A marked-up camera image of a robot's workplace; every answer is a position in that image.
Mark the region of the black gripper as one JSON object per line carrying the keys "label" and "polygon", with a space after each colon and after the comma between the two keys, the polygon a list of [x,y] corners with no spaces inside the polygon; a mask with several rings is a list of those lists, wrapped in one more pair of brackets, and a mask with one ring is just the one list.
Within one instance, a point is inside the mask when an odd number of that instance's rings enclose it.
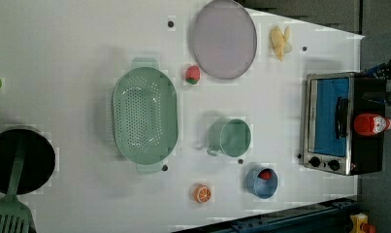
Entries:
{"label": "black gripper", "polygon": [[[373,68],[365,70],[363,75],[380,81],[391,82],[391,59],[387,63],[381,63]],[[367,92],[363,98],[380,105],[391,107],[391,90],[385,92]]]}

